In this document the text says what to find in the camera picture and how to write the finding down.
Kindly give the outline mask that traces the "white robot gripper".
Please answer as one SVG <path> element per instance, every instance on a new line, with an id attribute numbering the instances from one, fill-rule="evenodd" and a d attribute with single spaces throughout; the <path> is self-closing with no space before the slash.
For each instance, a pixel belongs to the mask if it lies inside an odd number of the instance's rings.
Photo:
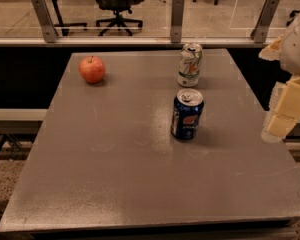
<path id="1" fill-rule="evenodd" d="M 278 36 L 260 51 L 259 57 L 267 61 L 279 60 L 283 70 L 300 75 L 300 13 L 284 35 Z M 272 89 L 261 138 L 268 143 L 278 143 L 299 121 L 300 76 L 292 76 L 286 83 L 277 82 Z"/>

